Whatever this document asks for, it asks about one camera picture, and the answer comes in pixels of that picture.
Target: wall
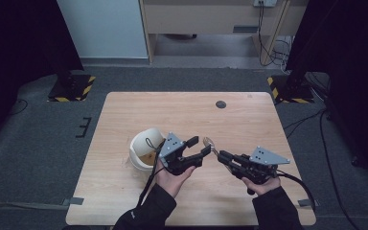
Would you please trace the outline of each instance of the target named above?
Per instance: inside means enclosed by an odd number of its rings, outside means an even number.
[[[148,58],[139,1],[57,2],[80,58]]]

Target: human hand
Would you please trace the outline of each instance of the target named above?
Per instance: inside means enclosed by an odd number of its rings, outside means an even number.
[[[159,170],[163,168],[163,163],[161,163],[159,159],[157,161],[156,171],[159,172]],[[180,191],[181,186],[184,184],[184,181],[191,176],[195,169],[195,166],[191,166],[180,175],[173,175],[163,169],[156,175],[156,183],[175,198]]]
[[[267,193],[270,190],[274,190],[274,189],[277,189],[277,188],[280,187],[280,178],[279,178],[279,176],[277,176],[275,178],[270,177],[266,181],[265,184],[261,184],[261,185],[253,183],[251,180],[249,180],[246,177],[243,177],[241,179],[241,181],[243,181],[243,183],[247,186],[247,188],[255,191],[255,193],[258,196],[261,196],[261,195]]]

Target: table top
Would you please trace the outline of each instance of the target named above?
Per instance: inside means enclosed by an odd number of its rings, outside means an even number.
[[[223,101],[225,108],[216,103]],[[145,187],[129,160],[132,138],[157,127],[172,131],[181,140],[199,136],[199,143],[184,156],[199,153],[202,139],[211,138],[217,150],[251,154],[257,146],[291,160],[279,169],[298,178],[293,159],[271,96],[264,92],[112,92],[106,97],[91,146],[86,155],[66,222],[82,225],[113,225],[136,206]],[[282,177],[282,186],[295,204],[303,225],[313,225],[304,189]],[[258,225],[252,198],[245,185],[210,153],[195,169],[175,198],[177,207],[167,225]]]

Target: black sleeve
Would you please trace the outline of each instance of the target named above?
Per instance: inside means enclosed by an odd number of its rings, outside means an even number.
[[[163,229],[175,206],[174,198],[158,184],[154,184],[142,207],[125,212],[113,229]]]
[[[279,187],[253,199],[261,230],[301,230],[297,209],[286,191]]]

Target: robotic hand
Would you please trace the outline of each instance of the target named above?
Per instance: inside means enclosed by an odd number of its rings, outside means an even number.
[[[218,154],[218,161],[225,165],[237,179],[246,177],[255,184],[265,184],[270,177],[277,177],[278,165],[289,164],[289,159],[261,147],[257,147],[250,156],[234,155],[221,150]],[[247,192],[250,195],[255,194],[250,189],[247,189]]]
[[[211,152],[211,146],[207,146],[198,154],[184,157],[184,149],[187,147],[191,148],[197,143],[197,136],[185,142],[181,141],[172,132],[170,132],[163,143],[163,147],[160,150],[158,157],[169,173],[180,175],[191,166],[201,167],[202,159]]]

